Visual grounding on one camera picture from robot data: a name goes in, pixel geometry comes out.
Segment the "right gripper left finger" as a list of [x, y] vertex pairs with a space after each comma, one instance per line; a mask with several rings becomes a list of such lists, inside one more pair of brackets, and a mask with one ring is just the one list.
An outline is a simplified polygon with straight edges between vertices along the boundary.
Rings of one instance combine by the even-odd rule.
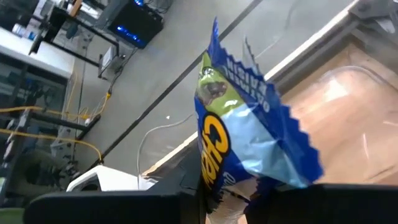
[[200, 151], [191, 145], [182, 160], [146, 191], [43, 195], [25, 209], [24, 223], [201, 224], [206, 212], [200, 172]]

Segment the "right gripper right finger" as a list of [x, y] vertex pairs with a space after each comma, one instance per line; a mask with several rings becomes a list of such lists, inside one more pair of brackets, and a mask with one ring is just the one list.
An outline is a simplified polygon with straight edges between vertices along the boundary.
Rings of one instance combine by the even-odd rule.
[[397, 187], [316, 184], [273, 192], [246, 214], [249, 224], [397, 224]]

